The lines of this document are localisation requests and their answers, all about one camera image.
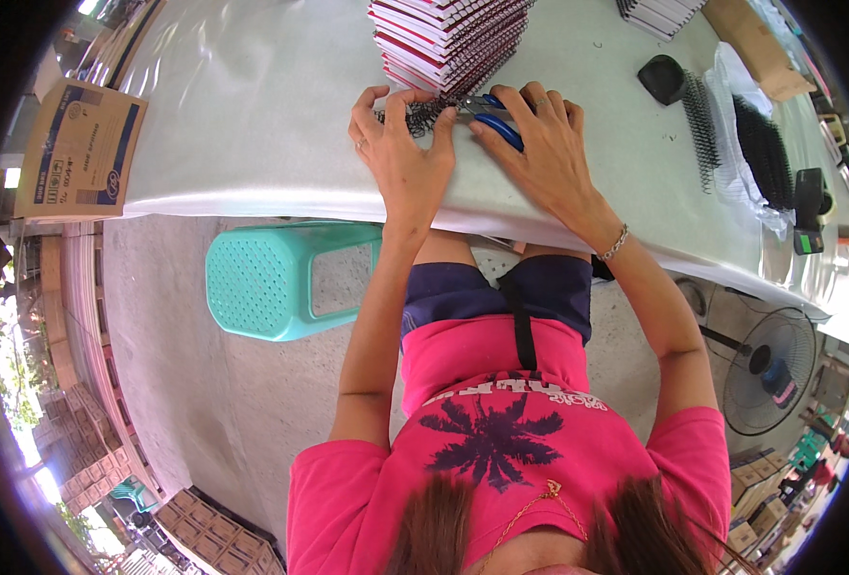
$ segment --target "blue pliers handle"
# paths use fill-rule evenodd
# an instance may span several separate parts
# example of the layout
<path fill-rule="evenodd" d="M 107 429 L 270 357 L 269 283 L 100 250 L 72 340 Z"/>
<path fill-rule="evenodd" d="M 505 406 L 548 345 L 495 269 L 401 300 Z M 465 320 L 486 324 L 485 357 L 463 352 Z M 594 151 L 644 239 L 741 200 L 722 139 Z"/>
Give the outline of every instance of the blue pliers handle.
<path fill-rule="evenodd" d="M 482 122 L 498 132 L 504 140 L 513 146 L 517 152 L 523 151 L 523 138 L 513 128 L 508 126 L 501 118 L 489 114 L 485 106 L 491 108 L 505 109 L 498 98 L 490 94 L 482 94 L 481 96 L 467 96 L 463 98 L 462 106 L 475 114 L 475 120 Z"/>

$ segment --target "electric fan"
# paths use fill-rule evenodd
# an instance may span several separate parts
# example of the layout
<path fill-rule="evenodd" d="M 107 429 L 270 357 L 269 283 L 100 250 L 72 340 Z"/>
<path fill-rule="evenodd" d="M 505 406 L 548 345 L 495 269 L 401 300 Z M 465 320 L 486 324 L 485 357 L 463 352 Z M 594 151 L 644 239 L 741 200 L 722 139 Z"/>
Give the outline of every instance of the electric fan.
<path fill-rule="evenodd" d="M 721 406 L 731 429 L 754 436 L 779 425 L 802 398 L 814 370 L 817 340 L 811 320 L 797 308 L 783 307 L 761 319 L 744 341 L 700 330 L 736 352 Z"/>

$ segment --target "finger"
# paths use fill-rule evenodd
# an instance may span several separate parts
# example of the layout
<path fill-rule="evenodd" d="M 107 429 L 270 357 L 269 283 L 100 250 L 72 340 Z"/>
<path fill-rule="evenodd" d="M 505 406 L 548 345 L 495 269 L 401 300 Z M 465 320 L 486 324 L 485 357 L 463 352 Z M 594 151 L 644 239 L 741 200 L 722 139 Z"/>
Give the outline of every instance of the finger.
<path fill-rule="evenodd" d="M 533 110 L 523 100 L 523 96 L 512 87 L 492 86 L 491 96 L 498 98 L 500 103 L 504 105 L 504 108 L 510 112 L 511 118 L 513 118 L 517 127 L 520 128 L 521 133 L 523 133 L 524 129 L 528 131 L 530 126 L 535 126 L 538 122 L 536 116 L 533 115 Z"/>
<path fill-rule="evenodd" d="M 361 141 L 361 138 L 365 137 L 363 135 L 363 132 L 361 131 L 360 126 L 358 126 L 357 122 L 353 121 L 352 119 L 350 121 L 350 124 L 348 125 L 348 135 L 350 137 L 350 140 L 354 144 L 357 144 L 358 142 Z"/>
<path fill-rule="evenodd" d="M 366 146 L 368 146 L 368 145 L 370 145 L 370 144 L 355 145 L 354 146 L 354 152 L 357 152 L 357 155 L 361 158 L 361 160 L 363 160 L 363 163 L 366 164 L 367 166 L 370 165 L 370 156 L 367 155 L 367 153 L 366 153 Z"/>
<path fill-rule="evenodd" d="M 376 98 L 383 98 L 389 93 L 389 86 L 370 86 L 361 92 L 353 108 L 350 109 L 350 117 L 357 122 L 357 126 L 367 138 L 373 138 L 383 132 L 383 125 L 376 120 L 372 113 L 373 102 Z"/>
<path fill-rule="evenodd" d="M 574 133 L 584 135 L 584 108 L 570 100 L 565 100 L 565 111 L 568 112 L 568 124 Z"/>
<path fill-rule="evenodd" d="M 552 105 L 552 109 L 555 110 L 555 115 L 561 121 L 568 121 L 568 111 L 565 109 L 565 100 L 561 98 L 561 94 L 559 94 L 558 90 L 549 90 L 548 101 Z"/>
<path fill-rule="evenodd" d="M 481 141 L 482 145 L 488 148 L 504 169 L 510 171 L 519 168 L 523 163 L 523 154 L 517 152 L 512 145 L 495 132 L 490 126 L 483 124 L 480 121 L 473 121 L 469 124 L 469 130 L 476 134 L 476 137 Z"/>
<path fill-rule="evenodd" d="M 456 107 L 444 108 L 433 122 L 433 144 L 430 150 L 438 154 L 453 154 L 453 125 L 456 122 Z"/>
<path fill-rule="evenodd" d="M 385 100 L 385 129 L 408 133 L 408 125 L 405 123 L 407 105 L 411 102 L 427 102 L 430 100 L 433 100 L 433 94 L 424 90 L 395 92 Z"/>
<path fill-rule="evenodd" d="M 546 89 L 542 84 L 528 82 L 526 86 L 520 88 L 520 95 L 533 106 L 536 117 L 543 120 L 549 120 L 555 117 L 555 110 L 552 109 L 551 102 L 548 100 L 548 94 L 546 94 Z"/>

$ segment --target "fan grille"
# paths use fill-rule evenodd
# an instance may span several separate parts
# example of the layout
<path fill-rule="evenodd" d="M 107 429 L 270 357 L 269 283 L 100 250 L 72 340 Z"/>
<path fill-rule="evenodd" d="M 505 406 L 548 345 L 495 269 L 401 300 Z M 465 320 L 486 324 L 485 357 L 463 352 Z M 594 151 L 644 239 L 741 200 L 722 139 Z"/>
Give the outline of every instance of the fan grille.
<path fill-rule="evenodd" d="M 747 334 L 742 350 L 734 355 L 728 369 L 723 410 L 731 429 L 753 436 L 779 425 L 802 398 L 816 358 L 814 326 L 804 312 L 786 307 L 764 317 Z M 759 373 L 760 368 L 776 359 L 785 363 L 795 385 L 794 397 L 784 408 L 766 391 Z"/>

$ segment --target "white table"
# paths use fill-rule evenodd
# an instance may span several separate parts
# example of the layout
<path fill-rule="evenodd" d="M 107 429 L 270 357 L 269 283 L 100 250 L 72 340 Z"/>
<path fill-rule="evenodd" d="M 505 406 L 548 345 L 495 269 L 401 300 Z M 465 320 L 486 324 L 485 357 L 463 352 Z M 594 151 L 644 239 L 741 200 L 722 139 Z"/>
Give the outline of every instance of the white table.
<path fill-rule="evenodd" d="M 120 87 L 149 100 L 124 213 L 383 221 L 346 133 L 361 90 L 385 81 L 365 6 L 170 0 Z M 612 0 L 539 0 L 529 20 L 519 51 L 490 84 L 538 79 L 584 107 L 594 184 L 664 267 L 809 312 L 825 306 L 832 256 L 793 260 L 791 242 L 770 242 L 769 266 L 758 222 L 701 190 L 682 105 L 661 106 L 636 79 L 657 53 L 698 75 L 710 68 L 718 39 L 704 17 L 669 43 L 623 22 Z M 818 165 L 824 148 L 810 102 L 781 108 L 787 141 L 804 138 L 790 145 L 790 155 L 801 154 L 792 169 Z M 462 122 L 454 142 L 437 227 L 582 247 L 515 189 Z M 833 168 L 825 166 L 828 181 Z M 848 208 L 842 182 L 834 191 Z M 825 239 L 835 237 L 828 226 Z"/>

